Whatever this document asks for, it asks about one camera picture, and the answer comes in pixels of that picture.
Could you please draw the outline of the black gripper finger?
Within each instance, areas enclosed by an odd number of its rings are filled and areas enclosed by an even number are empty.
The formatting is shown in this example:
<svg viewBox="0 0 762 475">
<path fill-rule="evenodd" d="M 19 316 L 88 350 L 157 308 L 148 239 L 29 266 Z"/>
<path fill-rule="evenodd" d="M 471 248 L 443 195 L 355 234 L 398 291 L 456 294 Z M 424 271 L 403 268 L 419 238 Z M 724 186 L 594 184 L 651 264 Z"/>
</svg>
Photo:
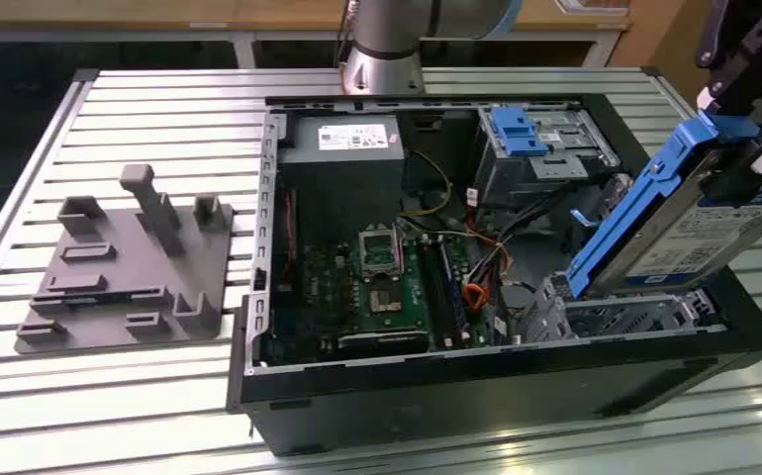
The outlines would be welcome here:
<svg viewBox="0 0 762 475">
<path fill-rule="evenodd" d="M 732 51 L 719 67 L 702 67 L 708 81 L 699 108 L 718 123 L 723 117 L 747 119 L 762 98 L 762 1 L 734 1 Z M 762 155 L 762 123 L 756 137 L 732 147 L 720 169 L 700 183 L 704 197 L 722 204 L 748 202 L 762 188 L 751 165 Z"/>
<path fill-rule="evenodd" d="M 698 38 L 698 67 L 719 67 L 731 55 L 732 9 L 734 1 L 731 0 L 710 2 L 708 14 Z"/>
</svg>

